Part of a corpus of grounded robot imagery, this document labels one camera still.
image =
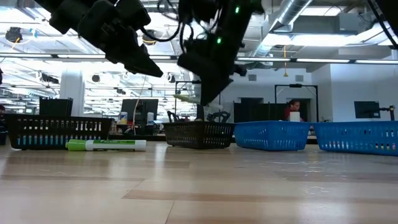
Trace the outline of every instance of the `blue mesh basket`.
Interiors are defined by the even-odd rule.
[[[305,148],[310,123],[258,121],[235,126],[236,144],[267,151],[297,151]]]
[[[398,121],[316,123],[320,149],[398,156]]]

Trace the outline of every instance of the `black plastic basket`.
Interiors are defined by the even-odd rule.
[[[112,120],[7,114],[6,123],[14,149],[66,149],[69,139],[107,139]]]
[[[206,121],[165,123],[167,144],[192,149],[222,149],[231,144],[234,124]]]

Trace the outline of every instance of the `ceiling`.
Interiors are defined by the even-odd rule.
[[[148,8],[153,7],[155,1],[142,0]],[[279,10],[281,0],[263,0],[266,13],[263,15],[253,15],[244,37],[245,48],[242,48],[239,55],[248,55],[257,47],[264,43],[264,20],[268,15]],[[176,23],[163,15],[149,10],[152,19],[147,29],[156,30],[159,37],[168,37],[176,29]],[[314,0],[307,7],[300,17],[336,17],[343,13],[355,15],[363,12],[360,17],[368,30],[361,33],[361,38],[357,38],[349,43],[349,47],[319,47],[311,45],[295,45],[294,42],[277,45],[270,44],[269,56],[274,57],[306,57],[306,58],[384,58],[390,53],[387,46],[379,44],[386,41],[381,28],[374,25],[373,14],[369,12],[362,0]],[[103,54],[102,51],[92,46],[86,40],[79,38],[74,30],[62,35],[57,30],[49,26],[48,20],[50,13],[41,8],[33,1],[28,0],[6,0],[0,3],[0,52],[20,53],[20,54]],[[22,28],[23,40],[19,44],[9,42],[5,38],[6,32],[10,27]],[[199,34],[203,29],[194,26],[195,33]],[[281,35],[273,34],[279,39]],[[296,35],[288,35],[289,40]],[[178,41],[156,43],[154,46],[147,46],[151,55],[179,55],[181,49]],[[158,63],[158,66],[165,74],[162,78],[146,77],[145,75],[133,75],[126,73],[123,65],[112,64],[105,61],[84,61],[76,63],[67,59],[63,60],[38,60],[32,58],[0,58],[0,66],[4,72],[3,86],[15,85],[16,88],[2,88],[0,103],[15,106],[37,106],[38,96],[57,97],[59,85],[51,84],[51,88],[45,88],[48,83],[40,80],[41,74],[50,75],[62,81],[61,74],[67,66],[80,66],[84,71],[86,80],[86,101],[87,113],[118,114],[120,112],[121,100],[123,98],[137,97],[156,97],[162,105],[161,113],[174,109],[175,84],[168,81],[168,74],[175,76],[177,81],[189,81],[193,75],[188,71],[179,68],[175,63]],[[284,67],[284,63],[273,63],[268,68],[279,69]],[[310,70],[314,65],[308,63],[289,63],[289,68],[306,68]],[[93,75],[99,75],[101,81],[92,81]],[[126,94],[117,93],[114,88],[120,88]],[[199,86],[186,85],[186,92],[198,96]],[[177,103],[177,109],[185,114],[194,114],[195,106],[188,103]]]

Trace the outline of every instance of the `woman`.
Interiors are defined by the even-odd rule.
[[[290,112],[299,112],[300,111],[300,101],[299,100],[290,100],[287,103],[287,107],[285,109],[284,113],[284,119],[286,121],[289,120],[290,117]]]

